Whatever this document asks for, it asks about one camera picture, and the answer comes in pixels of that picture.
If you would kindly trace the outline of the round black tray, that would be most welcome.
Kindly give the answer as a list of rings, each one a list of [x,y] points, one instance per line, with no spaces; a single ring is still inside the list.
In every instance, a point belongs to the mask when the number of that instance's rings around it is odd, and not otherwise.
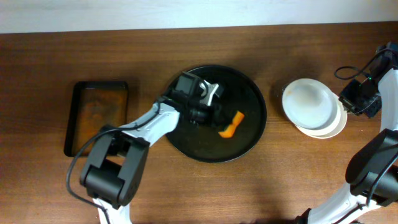
[[[222,65],[204,65],[185,72],[211,84],[219,83],[224,88],[221,98],[215,98],[223,107],[224,121],[219,126],[189,122],[190,98],[172,94],[172,87],[181,73],[165,91],[165,98],[180,113],[176,128],[166,135],[169,142],[182,154],[201,162],[226,162],[245,155],[260,140],[266,127],[266,103],[257,85],[239,70]],[[222,138],[218,132],[224,130],[237,111],[245,115],[243,121],[232,138]]]

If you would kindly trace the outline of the cream plate with sauce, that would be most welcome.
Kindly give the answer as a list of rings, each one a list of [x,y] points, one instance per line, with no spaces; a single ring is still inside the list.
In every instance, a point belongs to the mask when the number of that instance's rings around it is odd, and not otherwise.
[[[327,134],[323,134],[323,135],[318,135],[318,134],[310,134],[310,131],[304,128],[301,128],[299,126],[296,126],[296,128],[301,131],[302,133],[304,133],[307,136],[310,136],[312,138],[317,138],[317,139],[328,139],[328,138],[332,138],[334,136],[336,136],[337,134],[339,134],[340,132],[342,132],[342,130],[345,128],[347,120],[348,120],[348,115],[347,112],[345,111],[343,104],[341,102],[338,102],[338,106],[340,109],[340,120],[337,124],[337,126],[329,133]]]

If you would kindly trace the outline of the green orange sponge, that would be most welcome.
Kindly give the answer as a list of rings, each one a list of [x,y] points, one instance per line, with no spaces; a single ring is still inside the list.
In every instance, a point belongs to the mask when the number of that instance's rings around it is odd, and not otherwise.
[[[219,131],[218,134],[225,139],[232,138],[237,127],[241,124],[244,117],[245,115],[242,112],[237,111],[231,122],[224,128],[224,130]]]

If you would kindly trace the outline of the rectangular black tray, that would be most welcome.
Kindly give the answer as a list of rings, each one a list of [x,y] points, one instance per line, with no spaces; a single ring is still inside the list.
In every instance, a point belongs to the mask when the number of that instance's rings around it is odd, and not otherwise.
[[[123,81],[80,81],[72,93],[63,152],[73,157],[107,124],[126,123],[129,87]]]

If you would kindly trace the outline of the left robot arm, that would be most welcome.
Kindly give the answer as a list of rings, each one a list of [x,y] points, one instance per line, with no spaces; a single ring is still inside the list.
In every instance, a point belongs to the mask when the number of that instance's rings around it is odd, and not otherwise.
[[[221,109],[219,83],[178,81],[137,120],[105,126],[85,146],[93,148],[80,174],[101,223],[130,223],[129,204],[137,192],[149,148],[181,121],[211,124]]]

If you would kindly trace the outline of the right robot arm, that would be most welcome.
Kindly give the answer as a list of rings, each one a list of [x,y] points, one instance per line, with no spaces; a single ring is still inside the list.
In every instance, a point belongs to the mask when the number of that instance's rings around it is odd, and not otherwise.
[[[357,223],[361,215],[397,202],[397,44],[378,47],[357,74],[365,81],[348,77],[338,99],[355,115],[372,118],[380,112],[380,132],[352,157],[342,188],[319,207],[297,216],[294,223]]]

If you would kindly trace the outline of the grey plate with sauce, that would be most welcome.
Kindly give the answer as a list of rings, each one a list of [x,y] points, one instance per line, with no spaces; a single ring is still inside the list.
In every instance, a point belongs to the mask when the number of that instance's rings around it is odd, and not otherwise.
[[[318,80],[301,78],[289,83],[282,94],[282,108],[294,125],[326,132],[341,118],[335,94]]]

